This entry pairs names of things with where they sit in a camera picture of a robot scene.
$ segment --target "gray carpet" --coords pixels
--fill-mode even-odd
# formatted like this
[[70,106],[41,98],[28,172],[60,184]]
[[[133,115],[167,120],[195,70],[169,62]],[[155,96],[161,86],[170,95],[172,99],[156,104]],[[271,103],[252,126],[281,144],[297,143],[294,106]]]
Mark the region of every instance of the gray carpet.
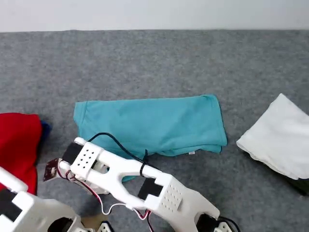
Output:
[[[43,183],[45,163],[77,136],[74,103],[85,100],[215,94],[229,144],[221,154],[198,151],[151,162],[201,192],[243,232],[308,231],[309,199],[235,141],[279,93],[309,114],[309,31],[65,31],[0,34],[0,111],[36,113],[53,125],[38,163],[38,195],[81,215],[99,212],[96,199],[72,183]],[[138,178],[125,186],[136,193]],[[106,206],[115,202],[104,197]],[[123,207],[116,232],[148,231]],[[156,216],[156,232],[173,231]]]

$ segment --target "white cloth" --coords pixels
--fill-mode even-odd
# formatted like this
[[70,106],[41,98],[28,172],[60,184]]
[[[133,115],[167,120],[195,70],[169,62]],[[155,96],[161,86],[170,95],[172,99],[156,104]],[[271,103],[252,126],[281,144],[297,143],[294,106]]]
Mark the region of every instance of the white cloth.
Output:
[[278,173],[309,178],[309,116],[283,94],[236,143]]

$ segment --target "floor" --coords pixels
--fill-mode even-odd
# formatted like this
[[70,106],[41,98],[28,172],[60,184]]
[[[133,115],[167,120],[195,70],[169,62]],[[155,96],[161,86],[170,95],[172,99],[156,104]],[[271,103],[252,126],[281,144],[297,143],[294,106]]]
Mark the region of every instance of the floor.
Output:
[[[77,136],[74,103],[84,100],[215,94],[228,146],[153,165],[202,193],[243,232],[305,232],[309,199],[235,141],[284,93],[309,114],[309,31],[65,31],[0,34],[0,112],[39,114],[53,125],[38,161],[38,195],[88,216],[96,199],[72,183],[43,183],[47,161],[61,157]],[[142,178],[125,183],[135,193]],[[106,207],[115,202],[103,198]],[[124,207],[109,220],[116,232],[148,231]],[[173,231],[152,216],[156,232]]]

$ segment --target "white robot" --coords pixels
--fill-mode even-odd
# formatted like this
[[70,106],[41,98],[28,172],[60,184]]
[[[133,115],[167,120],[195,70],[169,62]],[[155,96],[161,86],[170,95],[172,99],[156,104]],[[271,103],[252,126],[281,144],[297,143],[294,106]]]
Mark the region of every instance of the white robot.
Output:
[[[234,222],[220,217],[219,210],[199,192],[136,159],[122,158],[78,137],[62,159],[46,165],[44,181],[60,177],[82,186],[97,197],[105,215],[111,213],[112,207],[123,205],[148,222],[151,213],[158,215],[176,232],[235,232],[229,224]],[[122,185],[122,178],[128,175],[146,178],[137,197]],[[7,187],[0,191],[0,228],[6,232],[95,232],[84,228],[71,207],[27,193],[27,185],[3,168],[0,168],[0,182]],[[98,194],[108,193],[121,203],[105,212]],[[98,232],[112,231],[108,222],[103,222],[98,229]]]

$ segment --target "turquoise cloth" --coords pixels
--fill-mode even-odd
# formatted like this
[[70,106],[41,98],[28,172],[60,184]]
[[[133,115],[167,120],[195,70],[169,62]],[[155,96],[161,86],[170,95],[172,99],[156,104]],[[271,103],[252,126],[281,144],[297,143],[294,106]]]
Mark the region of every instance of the turquoise cloth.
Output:
[[[220,106],[214,95],[188,98],[77,102],[74,121],[88,140],[109,132],[139,158],[176,156],[198,149],[219,153],[227,144]],[[93,143],[129,158],[108,136]]]

